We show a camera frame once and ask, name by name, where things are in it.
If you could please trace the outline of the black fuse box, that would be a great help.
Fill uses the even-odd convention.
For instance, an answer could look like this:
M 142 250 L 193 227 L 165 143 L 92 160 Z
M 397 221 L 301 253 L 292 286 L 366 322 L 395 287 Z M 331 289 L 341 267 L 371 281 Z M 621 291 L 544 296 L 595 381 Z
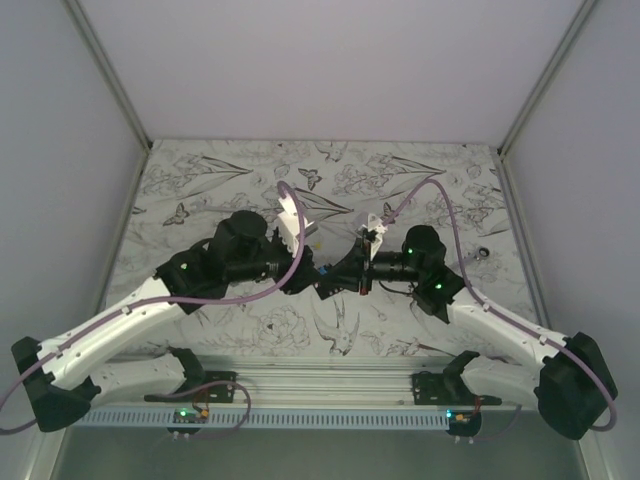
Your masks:
M 321 277 L 314 283 L 314 289 L 320 300 L 326 300 L 344 290 L 339 279 Z

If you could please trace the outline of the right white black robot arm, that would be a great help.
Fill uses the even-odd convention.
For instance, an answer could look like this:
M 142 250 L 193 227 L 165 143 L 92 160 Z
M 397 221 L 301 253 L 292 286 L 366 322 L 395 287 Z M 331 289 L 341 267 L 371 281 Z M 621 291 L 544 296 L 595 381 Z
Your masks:
M 321 268 L 315 284 L 321 299 L 342 291 L 366 295 L 378 280 L 413 283 L 411 296 L 425 314 L 481 337 L 506 356 L 464 351 L 437 375 L 435 392 L 420 392 L 417 403 L 511 402 L 537 410 L 570 440 L 596 427 L 618 390 L 593 338 L 548 330 L 490 302 L 446 265 L 446 247 L 429 226 L 410 228 L 399 252 L 377 253 L 375 242 L 364 233 L 336 265 Z

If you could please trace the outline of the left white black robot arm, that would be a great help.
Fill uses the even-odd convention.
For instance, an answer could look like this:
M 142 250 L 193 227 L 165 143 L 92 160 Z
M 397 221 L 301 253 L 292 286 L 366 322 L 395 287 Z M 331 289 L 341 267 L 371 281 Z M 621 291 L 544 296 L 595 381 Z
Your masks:
M 272 279 L 291 291 L 313 268 L 305 245 L 314 222 L 281 213 L 271 237 L 266 220 L 248 210 L 223 220 L 211 238 L 174 254 L 128 297 L 78 327 L 38 341 L 24 337 L 11 348 L 34 424 L 42 432 L 71 426 L 92 408 L 121 400 L 190 402 L 206 373 L 187 348 L 158 358 L 115 365 L 111 358 L 152 329 L 204 305 L 225 304 L 229 285 Z

